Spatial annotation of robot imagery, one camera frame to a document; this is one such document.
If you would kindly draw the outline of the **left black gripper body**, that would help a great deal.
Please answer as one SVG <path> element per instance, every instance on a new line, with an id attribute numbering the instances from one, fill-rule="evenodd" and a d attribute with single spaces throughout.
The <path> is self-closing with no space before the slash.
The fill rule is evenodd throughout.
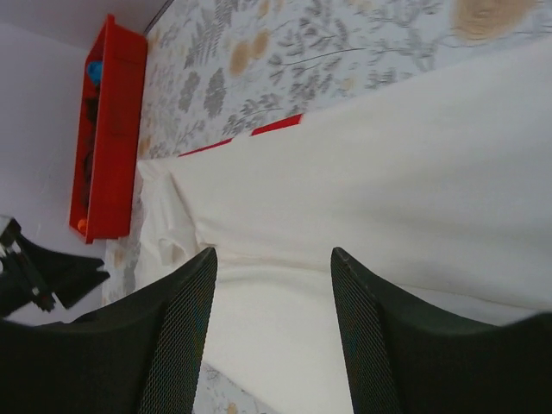
<path id="1" fill-rule="evenodd" d="M 53 282 L 47 274 L 56 255 L 23 236 L 14 217 L 1 218 L 1 318 L 27 304 L 46 312 L 54 309 Z"/>

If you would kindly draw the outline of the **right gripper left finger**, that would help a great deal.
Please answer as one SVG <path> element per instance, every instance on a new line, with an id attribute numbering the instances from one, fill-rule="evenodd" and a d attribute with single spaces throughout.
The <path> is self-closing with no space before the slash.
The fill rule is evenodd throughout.
<path id="1" fill-rule="evenodd" d="M 2 321 L 2 412 L 192 412 L 216 273 L 206 248 L 71 323 Z"/>

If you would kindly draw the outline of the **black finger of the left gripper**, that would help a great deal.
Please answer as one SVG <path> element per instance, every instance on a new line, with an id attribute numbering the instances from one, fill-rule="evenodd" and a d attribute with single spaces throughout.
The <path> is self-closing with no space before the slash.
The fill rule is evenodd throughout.
<path id="1" fill-rule="evenodd" d="M 25 241 L 25 253 L 61 304 L 72 308 L 109 278 L 101 259 L 52 251 Z"/>

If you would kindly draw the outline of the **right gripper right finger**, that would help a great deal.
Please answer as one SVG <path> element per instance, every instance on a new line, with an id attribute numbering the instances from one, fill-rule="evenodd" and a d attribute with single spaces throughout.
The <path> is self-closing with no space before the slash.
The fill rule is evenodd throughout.
<path id="1" fill-rule="evenodd" d="M 550 412 L 550 314 L 504 326 L 461 317 L 342 248 L 330 273 L 354 412 Z"/>

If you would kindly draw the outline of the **white Coca-Cola t-shirt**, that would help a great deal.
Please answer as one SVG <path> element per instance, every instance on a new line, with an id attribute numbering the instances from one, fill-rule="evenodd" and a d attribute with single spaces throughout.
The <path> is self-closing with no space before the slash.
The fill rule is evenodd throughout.
<path id="1" fill-rule="evenodd" d="M 551 307 L 550 39 L 138 170 L 137 286 L 214 248 L 204 360 L 279 413 L 352 410 L 335 247 L 463 316 Z"/>

